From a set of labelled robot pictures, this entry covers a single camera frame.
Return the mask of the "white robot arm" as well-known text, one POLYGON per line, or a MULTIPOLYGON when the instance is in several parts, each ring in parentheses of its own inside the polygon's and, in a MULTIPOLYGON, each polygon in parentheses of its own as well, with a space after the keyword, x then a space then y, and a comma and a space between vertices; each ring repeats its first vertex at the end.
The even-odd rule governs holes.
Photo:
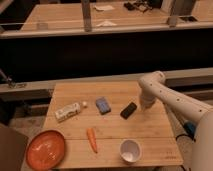
POLYGON ((166 77, 161 71, 139 78, 141 106, 150 108, 159 99, 193 122, 196 131, 191 171, 213 171, 213 106, 166 87, 165 81, 166 77))

